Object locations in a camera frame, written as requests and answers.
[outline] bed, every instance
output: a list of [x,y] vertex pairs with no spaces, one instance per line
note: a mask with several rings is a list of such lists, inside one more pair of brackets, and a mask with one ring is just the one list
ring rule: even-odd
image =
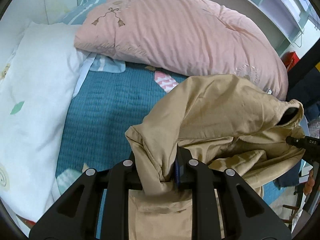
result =
[[[4,38],[8,38],[10,42],[7,44],[6,50],[1,51],[0,60],[4,60],[15,46],[15,41],[19,38],[18,35],[14,35],[23,28],[21,19],[32,10],[29,6],[24,8],[23,1],[14,0],[12,4],[13,11],[18,6],[21,7],[19,9],[21,14],[15,15],[14,21],[12,21],[12,15],[8,10],[1,22],[0,29],[4,27],[2,30],[7,31],[2,31],[0,34]],[[77,5],[81,6],[86,2],[86,0],[59,0],[65,6],[55,7],[52,3],[49,5],[52,0],[30,1],[33,10],[39,13],[39,15],[29,14],[31,20],[43,24],[63,22],[63,19],[67,19],[65,13],[69,14]],[[223,0],[215,1],[226,5],[228,3],[226,0],[224,2]],[[102,2],[102,0],[97,0],[94,6]],[[233,0],[229,5],[240,12],[251,14],[253,18],[255,12],[258,13],[252,8],[247,11],[245,4],[240,0]],[[79,15],[85,16],[86,14],[83,10]],[[267,23],[267,20],[263,21],[261,29],[265,29]],[[75,17],[72,17],[67,24],[81,24],[81,21],[77,22]],[[101,171],[109,169],[127,158],[131,149],[124,132],[131,125],[141,123],[155,103],[166,94],[164,89],[155,82],[156,71],[170,75],[177,83],[187,78],[168,70],[148,68],[145,64],[126,62],[125,67],[126,70],[123,73],[120,73],[121,71],[107,73],[93,70],[88,72],[78,95],[72,99],[68,109],[56,167],[56,177],[66,169],[81,171],[84,163]],[[265,200],[271,203],[274,199],[270,199],[270,194],[266,192]]]

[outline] pillow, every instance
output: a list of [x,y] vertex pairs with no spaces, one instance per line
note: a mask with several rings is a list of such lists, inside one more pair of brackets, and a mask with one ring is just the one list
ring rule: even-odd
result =
[[237,74],[282,100],[287,93],[286,69],[257,25],[209,0],[107,0],[75,46],[188,76]]
[[[82,0],[81,4],[73,11],[65,15],[61,22],[69,25],[82,24],[87,14],[96,6],[105,3],[106,0]],[[93,64],[89,66],[91,71],[104,71],[109,73],[122,73],[125,71],[125,62],[122,60],[112,60],[105,55],[97,55]]]
[[88,56],[78,25],[31,23],[0,85],[0,197],[31,221],[52,189],[68,107]]

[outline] white wall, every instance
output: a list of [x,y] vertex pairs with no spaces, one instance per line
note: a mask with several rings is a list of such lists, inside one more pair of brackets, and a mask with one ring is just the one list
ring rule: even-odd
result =
[[305,27],[304,27],[304,33],[302,34],[302,46],[299,48],[296,44],[299,46],[301,45],[301,37],[299,37],[293,45],[290,45],[285,52],[293,52],[295,51],[299,58],[302,58],[309,49],[312,48],[312,46],[317,42],[317,40],[320,38],[320,30],[315,29],[315,25],[307,21]]
[[0,21],[0,72],[30,21],[53,24],[76,6],[77,0],[13,0]]

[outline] wooden chair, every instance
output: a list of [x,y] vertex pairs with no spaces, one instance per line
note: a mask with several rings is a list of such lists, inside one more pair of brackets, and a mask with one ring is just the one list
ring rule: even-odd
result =
[[296,213],[298,212],[299,210],[299,207],[294,207],[294,206],[289,206],[289,205],[282,205],[284,208],[288,208],[288,209],[291,209],[292,210],[292,214],[290,216],[289,219],[281,219],[285,224],[289,224],[289,225],[292,225],[292,220],[294,218],[294,216],[296,215]]

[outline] blue bedsheet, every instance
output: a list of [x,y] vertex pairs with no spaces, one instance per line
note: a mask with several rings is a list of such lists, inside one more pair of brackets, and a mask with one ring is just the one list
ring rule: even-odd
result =
[[[166,94],[145,66],[127,63],[121,74],[89,71],[68,110],[57,176],[67,168],[81,171],[84,163],[98,171],[110,169],[129,156],[125,131],[141,123]],[[187,78],[161,71],[177,82]]]

